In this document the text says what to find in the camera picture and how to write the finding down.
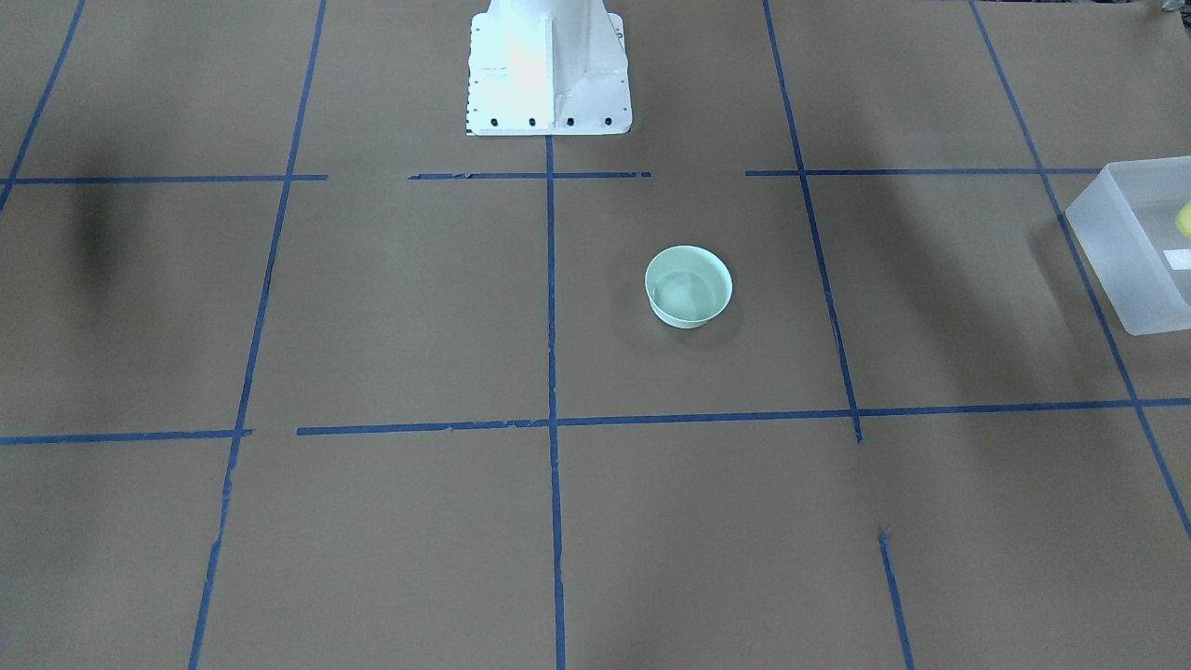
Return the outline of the yellow plastic cup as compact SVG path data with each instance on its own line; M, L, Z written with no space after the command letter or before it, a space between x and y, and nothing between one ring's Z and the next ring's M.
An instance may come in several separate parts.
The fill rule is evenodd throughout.
M1176 225L1176 228L1178 230L1178 232L1180 234L1183 234L1183 237L1186 237L1187 240L1190 240L1190 238L1191 238L1191 203L1190 202L1183 205L1181 208L1179 208L1177 211L1176 218L1174 218L1174 225Z

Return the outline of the translucent white storage box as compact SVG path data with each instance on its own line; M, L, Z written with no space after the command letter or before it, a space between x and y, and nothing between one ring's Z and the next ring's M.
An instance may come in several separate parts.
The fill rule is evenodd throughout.
M1120 324L1130 336L1190 327L1187 156L1111 162L1070 203L1075 232Z

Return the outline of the mint green bowl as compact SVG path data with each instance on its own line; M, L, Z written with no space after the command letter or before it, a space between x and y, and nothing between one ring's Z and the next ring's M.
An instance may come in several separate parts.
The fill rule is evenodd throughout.
M651 313L672 328L698 328L719 317L732 298L727 263L705 248L666 248L644 271Z

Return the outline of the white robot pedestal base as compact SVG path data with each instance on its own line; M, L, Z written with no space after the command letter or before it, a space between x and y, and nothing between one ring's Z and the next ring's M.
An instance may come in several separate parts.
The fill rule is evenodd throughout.
M603 1L490 1L469 38L468 134L631 131L624 21Z

